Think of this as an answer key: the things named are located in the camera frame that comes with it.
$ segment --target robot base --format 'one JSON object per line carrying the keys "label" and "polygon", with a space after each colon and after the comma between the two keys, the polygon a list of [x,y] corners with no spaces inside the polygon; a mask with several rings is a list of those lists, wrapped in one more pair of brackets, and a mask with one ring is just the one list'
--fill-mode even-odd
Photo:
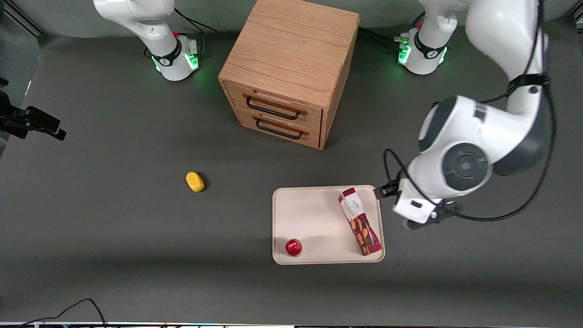
{"label": "robot base", "polygon": [[401,37],[395,38],[395,41],[401,43],[401,51],[397,63],[403,65],[411,73],[427,75],[435,71],[443,62],[447,48],[445,48],[441,54],[438,54],[437,51],[435,51],[436,56],[434,58],[425,58],[423,52],[421,52],[415,46],[415,42],[412,41],[418,31],[419,29],[415,27],[408,32],[401,33]]}
{"label": "robot base", "polygon": [[159,65],[152,58],[154,64],[156,64],[156,69],[169,81],[183,80],[200,67],[196,40],[188,39],[185,36],[177,36],[176,38],[182,44],[181,53],[171,66]]}

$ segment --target gray wall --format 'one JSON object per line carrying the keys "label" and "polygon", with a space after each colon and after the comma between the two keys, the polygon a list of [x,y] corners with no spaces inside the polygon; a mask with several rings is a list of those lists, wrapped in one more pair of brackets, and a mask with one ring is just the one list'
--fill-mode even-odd
{"label": "gray wall", "polygon": [[[423,11],[415,0],[310,0],[357,12],[361,26],[387,27],[410,23]],[[33,20],[51,34],[76,37],[128,36],[131,32],[109,22],[95,11],[92,0],[15,0]],[[577,0],[547,0],[546,17],[564,15]],[[220,31],[240,30],[255,0],[176,0],[183,14]],[[194,29],[178,15],[166,19],[179,32]]]}

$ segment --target gray table surface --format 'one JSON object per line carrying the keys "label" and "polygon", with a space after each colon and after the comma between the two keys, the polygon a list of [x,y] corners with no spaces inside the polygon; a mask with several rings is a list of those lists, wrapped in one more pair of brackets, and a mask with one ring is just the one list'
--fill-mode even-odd
{"label": "gray table surface", "polygon": [[[209,35],[202,69],[174,83],[137,38],[43,40],[24,102],[68,135],[11,138],[0,159],[0,320],[91,297],[110,321],[581,327],[583,60],[572,19],[549,32],[559,137],[532,206],[408,231],[386,200],[382,262],[319,266],[273,262],[272,193],[384,184],[383,149],[416,156],[432,102],[500,94],[504,74],[463,29],[429,76],[359,35],[324,151],[240,127],[216,79],[234,34]],[[189,171],[205,192],[188,189]],[[460,200],[470,214],[512,210],[539,173],[493,177]],[[97,315],[83,306],[63,320]]]}

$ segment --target drawer handle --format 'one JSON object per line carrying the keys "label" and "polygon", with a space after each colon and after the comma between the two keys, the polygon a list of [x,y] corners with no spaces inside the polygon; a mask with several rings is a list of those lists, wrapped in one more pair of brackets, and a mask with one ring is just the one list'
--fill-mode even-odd
{"label": "drawer handle", "polygon": [[257,128],[259,130],[263,130],[263,131],[275,133],[277,135],[281,135],[282,137],[290,138],[290,139],[293,139],[293,140],[299,140],[301,138],[301,135],[302,135],[302,132],[301,131],[300,131],[300,135],[290,135],[290,134],[287,134],[287,133],[279,132],[279,131],[274,130],[274,129],[262,127],[261,125],[259,125],[259,122],[261,122],[261,119],[260,118],[258,118],[257,119],[257,122],[255,122],[255,125],[257,126]]}
{"label": "drawer handle", "polygon": [[264,113],[268,113],[268,114],[271,114],[271,115],[283,117],[283,118],[286,118],[288,120],[297,120],[297,118],[300,117],[300,111],[297,111],[296,112],[296,115],[294,115],[294,116],[285,115],[285,114],[278,113],[278,112],[273,111],[273,110],[269,110],[267,108],[263,108],[263,107],[259,107],[259,106],[250,104],[249,103],[250,101],[251,101],[251,97],[247,97],[247,101],[246,101],[247,102],[247,107],[252,108],[252,109],[257,109],[257,110],[262,111]]}

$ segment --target tray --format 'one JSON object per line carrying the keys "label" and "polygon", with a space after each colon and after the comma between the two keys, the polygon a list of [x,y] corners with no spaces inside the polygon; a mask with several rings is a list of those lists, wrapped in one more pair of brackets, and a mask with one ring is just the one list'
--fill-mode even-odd
{"label": "tray", "polygon": [[[369,224],[382,250],[363,256],[344,212],[340,194],[353,187],[359,195]],[[381,208],[373,186],[280,188],[273,193],[272,256],[277,264],[371,263],[385,257]],[[296,238],[302,254],[289,256],[286,242]]]}

